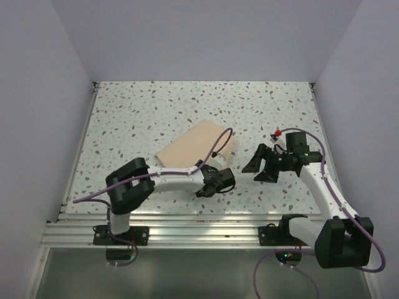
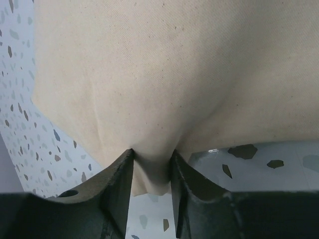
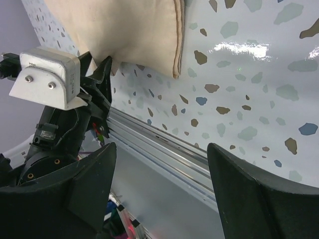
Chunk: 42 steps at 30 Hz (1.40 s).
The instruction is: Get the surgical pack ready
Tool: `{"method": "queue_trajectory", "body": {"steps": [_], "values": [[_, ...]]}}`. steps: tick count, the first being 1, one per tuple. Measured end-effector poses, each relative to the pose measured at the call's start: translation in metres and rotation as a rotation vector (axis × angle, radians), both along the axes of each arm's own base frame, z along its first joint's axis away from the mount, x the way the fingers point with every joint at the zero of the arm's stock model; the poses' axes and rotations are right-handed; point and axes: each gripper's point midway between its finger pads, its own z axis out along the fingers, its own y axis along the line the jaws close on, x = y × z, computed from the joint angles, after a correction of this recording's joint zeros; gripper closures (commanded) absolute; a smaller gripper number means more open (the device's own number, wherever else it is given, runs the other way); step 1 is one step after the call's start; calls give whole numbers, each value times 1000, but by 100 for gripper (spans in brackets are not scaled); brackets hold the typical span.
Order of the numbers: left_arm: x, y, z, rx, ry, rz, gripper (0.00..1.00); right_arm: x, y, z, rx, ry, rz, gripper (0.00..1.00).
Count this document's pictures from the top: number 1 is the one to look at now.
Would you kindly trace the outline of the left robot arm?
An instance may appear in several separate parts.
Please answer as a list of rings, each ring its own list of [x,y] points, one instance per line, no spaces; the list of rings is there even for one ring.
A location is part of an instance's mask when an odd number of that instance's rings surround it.
[[[130,213],[153,193],[187,191],[196,197],[212,197],[234,189],[236,181],[229,169],[218,170],[199,160],[190,168],[149,166],[135,158],[105,179],[110,199],[110,227],[107,236],[124,244],[130,236]]]

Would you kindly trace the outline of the beige cloth mat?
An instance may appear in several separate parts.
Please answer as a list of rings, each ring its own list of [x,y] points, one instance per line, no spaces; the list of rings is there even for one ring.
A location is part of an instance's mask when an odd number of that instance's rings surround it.
[[[217,140],[224,128],[209,120],[201,120],[192,129],[177,137],[169,145],[155,154],[160,163],[166,168],[189,168],[194,166],[198,160],[204,160],[214,142]],[[226,133],[214,151],[221,153],[225,158],[231,159],[234,136]],[[213,157],[210,157],[207,165],[215,167]]]

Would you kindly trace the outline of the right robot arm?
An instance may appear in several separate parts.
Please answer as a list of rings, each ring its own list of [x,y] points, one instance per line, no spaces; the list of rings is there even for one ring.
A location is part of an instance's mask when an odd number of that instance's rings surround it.
[[[279,145],[280,131],[269,147],[258,145],[243,173],[254,173],[255,181],[276,183],[281,172],[293,172],[306,185],[324,224],[317,225],[304,214],[284,214],[277,225],[259,227],[259,243],[265,246],[305,244],[314,250],[324,268],[361,268],[368,264],[372,249],[373,223],[361,217],[344,199],[326,167],[325,148],[312,151],[304,130],[286,129],[286,142]]]

